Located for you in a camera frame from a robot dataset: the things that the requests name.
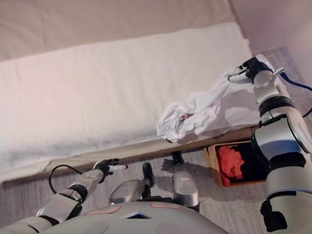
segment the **red cloth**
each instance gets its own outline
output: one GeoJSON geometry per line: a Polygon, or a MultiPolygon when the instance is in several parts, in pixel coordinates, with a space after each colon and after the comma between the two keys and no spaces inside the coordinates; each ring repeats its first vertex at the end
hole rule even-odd
{"type": "Polygon", "coordinates": [[[243,173],[240,170],[240,166],[245,162],[242,160],[242,156],[239,152],[231,150],[227,146],[222,146],[219,148],[219,167],[221,180],[224,186],[230,186],[229,179],[242,179],[243,173]]]}

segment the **black cloth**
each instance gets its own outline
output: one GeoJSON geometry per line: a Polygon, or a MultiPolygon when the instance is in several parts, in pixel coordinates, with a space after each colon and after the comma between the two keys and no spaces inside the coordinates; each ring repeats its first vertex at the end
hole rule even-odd
{"type": "Polygon", "coordinates": [[[240,152],[245,162],[240,166],[244,177],[243,180],[260,180],[267,178],[269,167],[256,156],[250,143],[241,143],[231,149],[240,152]]]}

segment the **blue cable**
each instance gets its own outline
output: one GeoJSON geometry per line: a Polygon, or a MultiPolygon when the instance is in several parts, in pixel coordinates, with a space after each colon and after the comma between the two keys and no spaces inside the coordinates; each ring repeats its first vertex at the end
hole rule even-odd
{"type": "MultiPolygon", "coordinates": [[[[307,86],[307,85],[304,85],[304,84],[300,84],[300,83],[297,83],[297,82],[292,81],[291,79],[288,78],[288,76],[286,75],[285,72],[282,72],[282,73],[280,74],[280,76],[281,76],[285,81],[287,81],[288,83],[293,84],[293,85],[298,86],[298,87],[301,87],[301,88],[308,89],[308,90],[310,90],[310,91],[312,92],[312,88],[311,88],[311,87],[309,87],[309,86],[307,86]]],[[[311,108],[308,112],[306,112],[302,117],[305,118],[305,117],[308,116],[311,112],[312,112],[312,108],[311,108]]]]}

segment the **crumpled white cloth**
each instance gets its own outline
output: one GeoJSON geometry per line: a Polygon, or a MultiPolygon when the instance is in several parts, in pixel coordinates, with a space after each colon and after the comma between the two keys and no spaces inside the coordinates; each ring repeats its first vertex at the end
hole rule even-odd
{"type": "Polygon", "coordinates": [[[228,81],[228,76],[235,75],[240,71],[238,67],[229,68],[217,79],[208,92],[191,94],[187,103],[179,101],[169,105],[157,124],[157,135],[170,142],[177,142],[188,133],[200,135],[207,130],[219,113],[221,98],[237,91],[237,89],[229,89],[231,84],[240,89],[252,86],[244,74],[234,76],[240,84],[228,81]]]}

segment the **bed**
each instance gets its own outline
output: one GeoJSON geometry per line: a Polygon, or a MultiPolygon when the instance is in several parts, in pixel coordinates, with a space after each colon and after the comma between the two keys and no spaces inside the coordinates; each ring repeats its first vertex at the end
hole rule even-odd
{"type": "Polygon", "coordinates": [[[257,124],[247,103],[201,136],[156,135],[167,105],[251,57],[227,0],[0,0],[0,32],[1,182],[243,139],[257,124]]]}

